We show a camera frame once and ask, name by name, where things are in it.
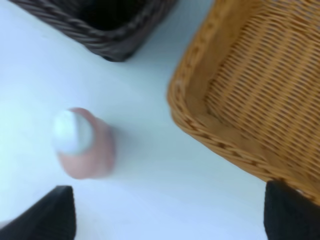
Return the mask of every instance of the dark brown wicker basket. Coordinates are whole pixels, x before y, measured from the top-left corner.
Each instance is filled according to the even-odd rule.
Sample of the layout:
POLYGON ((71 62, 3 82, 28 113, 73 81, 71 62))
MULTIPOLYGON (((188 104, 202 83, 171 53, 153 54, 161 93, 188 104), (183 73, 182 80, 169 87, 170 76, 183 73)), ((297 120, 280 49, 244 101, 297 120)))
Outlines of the dark brown wicker basket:
POLYGON ((116 29, 108 30, 94 27, 83 20, 84 10, 96 0, 10 1, 83 44, 91 52, 109 61, 122 62, 137 50, 177 0, 135 0, 132 8, 135 13, 130 20, 116 29))

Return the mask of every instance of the white table surface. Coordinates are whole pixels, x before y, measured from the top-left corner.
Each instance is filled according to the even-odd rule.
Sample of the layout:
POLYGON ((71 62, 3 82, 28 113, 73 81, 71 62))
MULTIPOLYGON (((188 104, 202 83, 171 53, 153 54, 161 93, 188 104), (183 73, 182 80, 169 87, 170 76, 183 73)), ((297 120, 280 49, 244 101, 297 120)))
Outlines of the white table surface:
POLYGON ((181 0, 139 52, 112 63, 0 1, 0 221, 72 185, 76 240, 265 240, 265 183, 172 121, 171 75, 212 0, 181 0), (55 114, 92 111, 114 127, 117 165, 68 177, 51 148, 55 114))

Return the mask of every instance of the bottle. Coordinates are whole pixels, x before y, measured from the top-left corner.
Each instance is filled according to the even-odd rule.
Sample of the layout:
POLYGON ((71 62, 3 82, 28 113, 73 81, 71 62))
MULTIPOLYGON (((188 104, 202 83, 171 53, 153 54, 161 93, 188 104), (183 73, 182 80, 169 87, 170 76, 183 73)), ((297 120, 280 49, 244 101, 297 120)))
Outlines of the bottle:
POLYGON ((65 172, 75 179, 101 178, 114 166, 111 128, 83 108, 71 108, 57 115, 53 146, 65 172))

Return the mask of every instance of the tan wicker basket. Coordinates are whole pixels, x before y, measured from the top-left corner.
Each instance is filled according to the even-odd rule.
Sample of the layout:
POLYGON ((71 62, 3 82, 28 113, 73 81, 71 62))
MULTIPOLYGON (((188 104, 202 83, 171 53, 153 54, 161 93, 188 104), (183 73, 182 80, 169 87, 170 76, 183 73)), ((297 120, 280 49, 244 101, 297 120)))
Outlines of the tan wicker basket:
POLYGON ((168 101, 212 151, 320 204, 318 0, 216 0, 168 101))

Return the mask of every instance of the black object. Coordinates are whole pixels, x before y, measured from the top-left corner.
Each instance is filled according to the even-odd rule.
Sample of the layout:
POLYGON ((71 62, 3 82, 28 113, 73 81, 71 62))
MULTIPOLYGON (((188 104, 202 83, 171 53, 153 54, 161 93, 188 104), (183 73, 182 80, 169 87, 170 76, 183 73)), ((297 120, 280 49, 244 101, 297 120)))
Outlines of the black object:
POLYGON ((10 0, 91 52, 129 58, 177 0, 10 0))
POLYGON ((71 186, 57 186, 0 230, 0 240, 74 240, 76 211, 71 186))
POLYGON ((269 181, 264 227, 269 240, 320 240, 320 207, 284 182, 269 181))

